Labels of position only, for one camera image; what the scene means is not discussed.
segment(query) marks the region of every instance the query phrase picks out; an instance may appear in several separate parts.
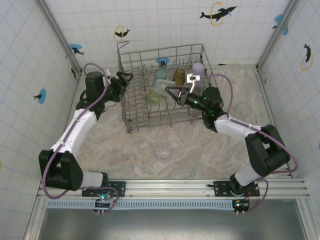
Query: white tile wall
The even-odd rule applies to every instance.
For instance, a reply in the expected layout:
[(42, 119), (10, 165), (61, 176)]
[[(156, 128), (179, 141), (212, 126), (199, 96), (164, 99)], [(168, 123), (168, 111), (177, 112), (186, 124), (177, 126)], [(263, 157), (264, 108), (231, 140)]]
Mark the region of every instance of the white tile wall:
[[(48, 0), (58, 25), (70, 44), (82, 46), (84, 65), (94, 61), (117, 67), (114, 32), (119, 25), (130, 32), (127, 51), (202, 43), (211, 64), (257, 64), (289, 0), (228, 0), (224, 8), (237, 6), (232, 17), (213, 26), (201, 12), (210, 14), (214, 0)], [(213, 14), (220, 9), (217, 5)]]
[[(306, 180), (315, 212), (320, 218), (320, 5), (302, 0), (265, 65), (266, 89), (284, 143), (298, 156), (295, 174)], [(313, 64), (302, 63), (311, 48)]]
[[(76, 86), (34, 0), (0, 7), (0, 239), (22, 239), (41, 179), (38, 155), (58, 140)], [(44, 104), (33, 96), (46, 89)]]

